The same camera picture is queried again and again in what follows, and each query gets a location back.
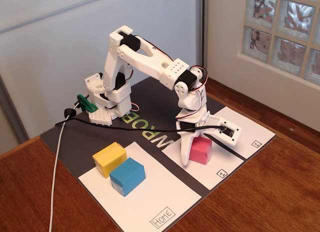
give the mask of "white paper sheet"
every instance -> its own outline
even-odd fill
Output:
[[[124,232],[161,232],[201,197],[136,142],[125,149],[128,157],[144,166],[146,175],[126,197],[97,168],[84,173],[79,180]]]
[[[228,107],[224,107],[214,115],[223,117],[241,127],[242,130],[238,141],[231,149],[246,159],[260,150],[275,136],[275,133]]]
[[[212,190],[244,162],[242,159],[212,142],[212,157],[207,164],[189,160],[188,165],[184,166],[181,161],[180,143],[181,140],[179,139],[167,146],[162,152],[203,184],[208,190]]]

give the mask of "green connector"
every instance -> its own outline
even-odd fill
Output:
[[[78,94],[76,98],[79,101],[82,111],[88,111],[90,113],[93,113],[98,109],[97,106],[95,106],[93,103],[90,103],[83,95]]]

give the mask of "yellow cube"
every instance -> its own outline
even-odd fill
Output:
[[[127,159],[127,152],[120,144],[114,142],[92,155],[92,158],[97,169],[108,178],[109,173]]]

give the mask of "cube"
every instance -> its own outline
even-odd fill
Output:
[[[211,139],[195,137],[192,142],[189,160],[206,165],[211,159]]]
[[[145,178],[144,166],[132,158],[128,158],[110,173],[112,187],[124,197]]]
[[[109,173],[127,159],[127,152],[120,144],[114,142],[94,154],[92,158],[97,169],[108,178]]]

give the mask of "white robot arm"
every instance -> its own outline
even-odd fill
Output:
[[[139,36],[133,30],[122,26],[109,36],[109,49],[104,67],[103,80],[99,74],[86,78],[85,84],[93,104],[98,110],[89,113],[92,123],[110,126],[112,120],[130,113],[132,108],[129,78],[132,66],[153,77],[169,90],[175,90],[182,108],[175,117],[176,128],[189,129],[200,126],[224,126],[224,129],[180,131],[181,159],[188,164],[193,139],[200,134],[209,134],[230,146],[234,146],[241,128],[235,124],[210,115],[207,111],[207,96],[201,66],[192,66],[177,58],[171,59],[166,53]]]

